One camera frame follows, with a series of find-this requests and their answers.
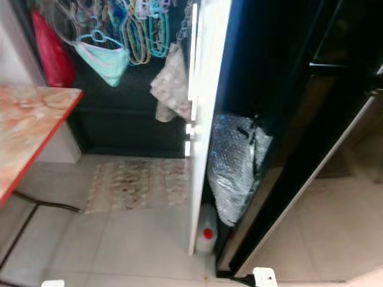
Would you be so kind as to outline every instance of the plastic bag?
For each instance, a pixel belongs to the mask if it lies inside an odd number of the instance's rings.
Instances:
[[[216,115],[213,119],[206,171],[218,215],[230,227],[243,215],[259,187],[259,174],[254,177],[254,172],[261,168],[272,140],[252,123],[250,118],[235,115]],[[254,132],[254,142],[239,129]]]
[[[76,69],[72,59],[65,51],[59,37],[48,26],[38,10],[33,9],[31,14],[48,86],[71,87],[76,77]]]

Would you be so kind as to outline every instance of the hanging towel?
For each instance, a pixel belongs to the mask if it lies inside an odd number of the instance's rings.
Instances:
[[[151,94],[158,100],[156,119],[167,123],[176,115],[190,121],[192,104],[187,99],[187,78],[180,45],[171,44],[165,67],[151,82]]]

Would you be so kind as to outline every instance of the white plastic bottle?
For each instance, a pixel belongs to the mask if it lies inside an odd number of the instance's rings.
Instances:
[[[215,210],[211,205],[204,204],[201,206],[199,213],[196,252],[199,254],[211,254],[217,237],[217,216]]]

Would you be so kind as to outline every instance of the bath mat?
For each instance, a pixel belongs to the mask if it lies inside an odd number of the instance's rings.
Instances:
[[[99,164],[86,213],[185,203],[188,166],[187,160],[161,158],[128,158]]]

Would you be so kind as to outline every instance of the teal cloth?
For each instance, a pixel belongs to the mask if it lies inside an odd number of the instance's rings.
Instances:
[[[77,53],[99,74],[110,86],[117,87],[121,76],[129,66],[129,51],[123,48],[109,50],[78,41],[75,44]]]

